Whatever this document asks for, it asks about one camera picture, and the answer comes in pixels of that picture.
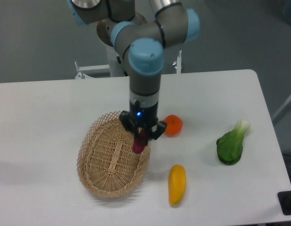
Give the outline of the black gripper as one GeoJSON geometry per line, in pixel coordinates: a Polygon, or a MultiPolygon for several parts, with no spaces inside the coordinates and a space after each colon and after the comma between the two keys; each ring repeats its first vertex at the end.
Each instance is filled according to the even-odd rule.
{"type": "Polygon", "coordinates": [[[122,111],[119,116],[124,129],[139,138],[141,129],[145,130],[146,146],[151,140],[157,140],[165,131],[166,123],[157,117],[158,102],[149,107],[143,107],[141,101],[130,103],[129,111],[122,111]]]}

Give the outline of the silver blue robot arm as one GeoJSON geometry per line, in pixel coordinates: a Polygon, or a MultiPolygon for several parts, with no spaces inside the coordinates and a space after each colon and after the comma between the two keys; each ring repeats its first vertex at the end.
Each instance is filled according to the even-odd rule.
{"type": "Polygon", "coordinates": [[[194,40],[200,19],[194,9],[179,0],[152,0],[155,20],[137,24],[133,0],[70,0],[68,5],[79,24],[108,19],[110,42],[119,55],[130,82],[130,109],[120,121],[135,141],[144,145],[158,139],[166,123],[157,118],[164,67],[164,49],[194,40]]]}

